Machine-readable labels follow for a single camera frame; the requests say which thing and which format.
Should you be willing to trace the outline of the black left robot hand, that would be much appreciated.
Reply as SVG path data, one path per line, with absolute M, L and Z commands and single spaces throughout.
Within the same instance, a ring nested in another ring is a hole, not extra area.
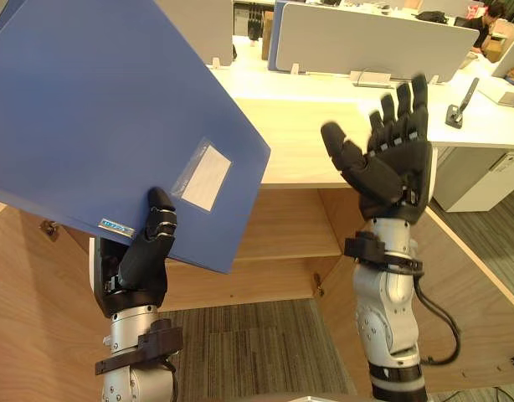
M 107 318 L 126 309 L 161 306 L 167 292 L 165 259 L 175 241 L 177 213 L 167 193 L 151 188 L 145 224 L 129 245 L 90 240 L 90 279 L 95 300 Z

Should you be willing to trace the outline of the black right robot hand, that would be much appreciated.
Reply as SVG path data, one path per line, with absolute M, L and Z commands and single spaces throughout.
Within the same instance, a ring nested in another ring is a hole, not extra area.
M 386 94 L 381 109 L 369 115 L 365 152 L 334 121 L 321 126 L 327 154 L 359 194 L 365 220 L 402 219 L 415 224 L 431 198 L 434 147 L 428 139 L 428 83 L 424 74 Z

